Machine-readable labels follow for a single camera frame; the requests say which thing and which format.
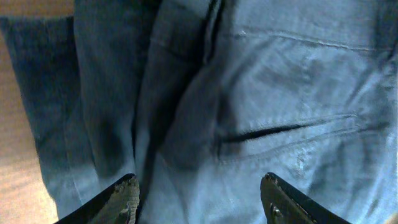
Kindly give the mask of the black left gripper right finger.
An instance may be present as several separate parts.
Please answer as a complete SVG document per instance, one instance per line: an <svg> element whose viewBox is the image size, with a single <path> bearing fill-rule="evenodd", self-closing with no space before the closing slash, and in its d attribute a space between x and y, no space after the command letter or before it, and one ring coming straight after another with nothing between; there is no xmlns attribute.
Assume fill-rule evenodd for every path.
<svg viewBox="0 0 398 224"><path fill-rule="evenodd" d="M260 190L267 224L349 224L272 172Z"/></svg>

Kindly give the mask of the navy blue shorts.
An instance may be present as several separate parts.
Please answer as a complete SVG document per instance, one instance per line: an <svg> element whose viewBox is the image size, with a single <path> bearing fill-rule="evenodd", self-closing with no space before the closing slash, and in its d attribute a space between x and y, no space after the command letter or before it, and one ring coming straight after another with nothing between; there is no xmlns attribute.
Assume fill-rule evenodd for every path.
<svg viewBox="0 0 398 224"><path fill-rule="evenodd" d="M75 1L2 17L64 218L126 174L134 223L265 223L273 172L351 223L397 212L397 2Z"/></svg>

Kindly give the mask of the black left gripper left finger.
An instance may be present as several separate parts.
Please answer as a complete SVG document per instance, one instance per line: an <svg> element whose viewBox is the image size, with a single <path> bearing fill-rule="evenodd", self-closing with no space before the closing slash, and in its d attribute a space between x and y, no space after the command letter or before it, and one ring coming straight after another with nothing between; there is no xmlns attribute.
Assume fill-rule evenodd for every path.
<svg viewBox="0 0 398 224"><path fill-rule="evenodd" d="M57 224L135 224L139 204L136 176L126 174Z"/></svg>

